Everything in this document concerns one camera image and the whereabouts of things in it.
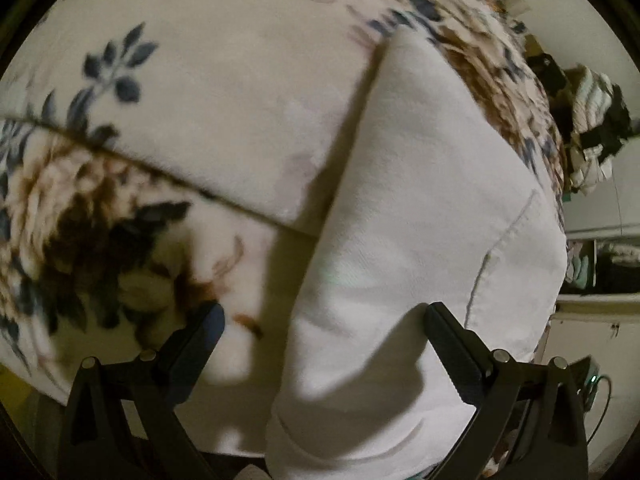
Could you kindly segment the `pile of clothes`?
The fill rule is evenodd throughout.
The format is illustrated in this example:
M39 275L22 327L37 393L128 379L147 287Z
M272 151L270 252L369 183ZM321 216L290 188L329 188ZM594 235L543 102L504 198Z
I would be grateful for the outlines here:
M615 157L639 136L639 121L608 75L582 64L561 70L547 53L530 56L527 64L547 92L562 136L568 190L588 195L612 178Z

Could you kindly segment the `white pants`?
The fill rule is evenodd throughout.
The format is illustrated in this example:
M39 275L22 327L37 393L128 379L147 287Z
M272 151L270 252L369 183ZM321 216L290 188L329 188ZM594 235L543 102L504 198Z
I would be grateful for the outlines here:
M407 479L473 410L428 345L444 304L530 359L566 268L554 203L430 42L387 46L295 301L267 430L276 479Z

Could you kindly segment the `floral cream blanket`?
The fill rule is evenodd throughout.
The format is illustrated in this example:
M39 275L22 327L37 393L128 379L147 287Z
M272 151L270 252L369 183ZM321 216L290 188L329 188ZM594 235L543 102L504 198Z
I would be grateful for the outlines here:
M179 417L261 456L296 298L395 32L430 42L554 203L560 136L494 0L58 0L1 79L1 361L65 403L82 359L227 327Z

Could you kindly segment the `white cabinet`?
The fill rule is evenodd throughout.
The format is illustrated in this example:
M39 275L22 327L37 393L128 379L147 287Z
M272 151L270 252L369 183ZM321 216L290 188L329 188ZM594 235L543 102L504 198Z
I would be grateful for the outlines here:
M589 475L600 479L639 425L639 141L615 157L610 180L564 211L570 256L588 263L586 284L561 289L537 359L596 361L585 428Z

